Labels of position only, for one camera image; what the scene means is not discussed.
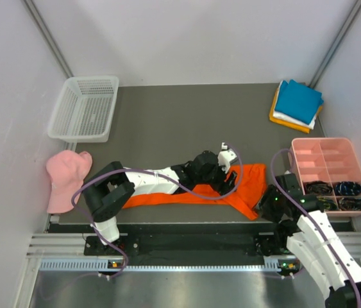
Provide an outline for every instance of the stack of folded cloths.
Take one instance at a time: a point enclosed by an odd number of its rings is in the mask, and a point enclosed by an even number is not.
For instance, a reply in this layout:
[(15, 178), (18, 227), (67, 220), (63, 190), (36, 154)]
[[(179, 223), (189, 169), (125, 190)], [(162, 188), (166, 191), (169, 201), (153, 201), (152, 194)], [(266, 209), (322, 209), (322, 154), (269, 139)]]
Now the stack of folded cloths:
[(310, 133), (323, 107), (321, 93), (290, 80), (282, 81), (274, 95), (270, 121)]

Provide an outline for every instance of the gray corner frame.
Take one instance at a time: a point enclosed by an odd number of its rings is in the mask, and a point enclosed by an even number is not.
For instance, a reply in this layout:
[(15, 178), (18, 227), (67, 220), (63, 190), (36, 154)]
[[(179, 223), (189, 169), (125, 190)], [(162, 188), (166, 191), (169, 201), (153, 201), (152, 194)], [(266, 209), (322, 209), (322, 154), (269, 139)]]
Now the gray corner frame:
[(56, 62), (59, 65), (59, 68), (62, 70), (66, 78), (73, 77), (73, 73), (71, 68), (69, 67), (68, 63), (66, 62), (65, 57), (63, 56), (62, 52), (58, 44), (56, 43), (55, 39), (52, 36), (52, 33), (49, 31), (45, 20), (42, 18), (41, 14), (38, 11), (37, 6), (33, 2), (33, 0), (22, 0), (26, 10), (28, 11), (29, 15), (31, 16), (33, 22), (37, 25), (40, 34), (42, 34), (43, 39), (45, 40), (47, 46), (49, 47), (50, 51), (52, 52), (53, 57), (55, 58)]
[[(64, 73), (66, 78), (73, 77), (73, 72), (69, 67), (64, 55), (62, 54), (58, 44), (56, 43), (55, 39), (52, 36), (49, 28), (47, 27), (45, 20), (41, 16), (37, 6), (33, 2), (33, 0), (21, 0), (27, 11), (29, 12), (33, 22), (37, 25), (40, 33), (42, 34), (43, 39), (45, 40), (46, 44), (48, 45), (49, 49), (52, 52), (56, 62), (58, 63), (60, 69)], [(319, 83), (322, 75), (324, 74), (325, 70), (327, 69), (328, 65), (330, 64), (334, 54), (337, 52), (338, 48), (342, 44), (344, 38), (348, 34), (351, 29), (351, 26), (355, 22), (357, 16), (361, 12), (361, 0), (355, 0), (353, 7), (351, 8), (346, 20), (343, 22), (339, 32), (335, 36), (330, 48), (327, 50), (323, 60), (321, 61), (319, 67), (317, 68), (316, 72), (314, 73), (311, 82), (309, 83), (309, 87), (314, 89), (316, 85)]]

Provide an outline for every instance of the white folded cloth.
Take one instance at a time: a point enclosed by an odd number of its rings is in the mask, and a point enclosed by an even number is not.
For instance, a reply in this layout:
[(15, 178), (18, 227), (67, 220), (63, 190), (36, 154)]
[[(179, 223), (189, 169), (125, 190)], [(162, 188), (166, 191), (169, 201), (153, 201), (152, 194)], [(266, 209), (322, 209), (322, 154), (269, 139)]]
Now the white folded cloth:
[(292, 117), (289, 117), (288, 115), (285, 115), (279, 111), (275, 111), (273, 110), (273, 117), (275, 117), (276, 119), (280, 119), (280, 120), (284, 120), (284, 121), (287, 121), (287, 122), (290, 122), (290, 123), (293, 123), (293, 124), (297, 124), (297, 125), (300, 125), (300, 126), (304, 126), (304, 127), (307, 127), (311, 130), (314, 129), (314, 125), (315, 125), (315, 119), (317, 117), (317, 115), (315, 115), (312, 119), (312, 121), (310, 122), (309, 125), (307, 125), (306, 123), (304, 122), (301, 122), (301, 121), (298, 121)]

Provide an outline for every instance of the pink organizer tray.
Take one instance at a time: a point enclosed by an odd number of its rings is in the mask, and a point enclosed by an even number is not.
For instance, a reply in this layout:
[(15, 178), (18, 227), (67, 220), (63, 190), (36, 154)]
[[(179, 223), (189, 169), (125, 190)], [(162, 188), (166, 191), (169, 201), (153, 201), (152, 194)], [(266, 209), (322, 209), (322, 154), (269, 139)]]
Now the pink organizer tray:
[[(289, 155), (293, 172), (305, 194), (304, 185), (313, 181), (324, 181), (333, 188), (338, 182), (352, 181), (361, 184), (361, 168), (353, 145), (347, 138), (296, 138), (291, 143), (294, 161)], [(329, 216), (359, 216), (361, 210), (340, 210), (339, 200), (334, 190), (331, 196), (322, 196), (333, 200), (338, 210), (329, 210)]]

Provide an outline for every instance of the yellow folded cloth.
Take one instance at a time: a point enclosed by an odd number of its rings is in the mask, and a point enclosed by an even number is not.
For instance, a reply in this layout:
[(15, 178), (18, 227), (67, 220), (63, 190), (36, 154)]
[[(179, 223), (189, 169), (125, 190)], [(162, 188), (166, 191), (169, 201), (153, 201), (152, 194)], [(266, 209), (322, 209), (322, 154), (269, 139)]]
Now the yellow folded cloth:
[[(269, 114), (270, 121), (272, 121), (274, 123), (277, 123), (277, 124), (287, 126), (289, 128), (293, 128), (295, 130), (299, 130), (299, 131), (301, 131), (303, 133), (310, 133), (311, 129), (309, 129), (307, 127), (297, 125), (297, 124), (294, 124), (294, 123), (290, 123), (290, 122), (287, 122), (287, 121), (284, 121), (284, 120), (281, 120), (281, 119), (276, 119), (275, 117), (273, 117), (273, 112), (274, 112), (274, 108), (276, 108), (279, 90), (280, 90), (280, 85), (278, 86), (278, 88), (276, 90), (276, 93), (274, 94), (274, 99), (273, 99), (273, 103), (271, 105), (270, 114)], [(322, 105), (319, 107), (319, 110), (317, 111), (317, 115), (319, 115), (321, 109), (323, 109)]]

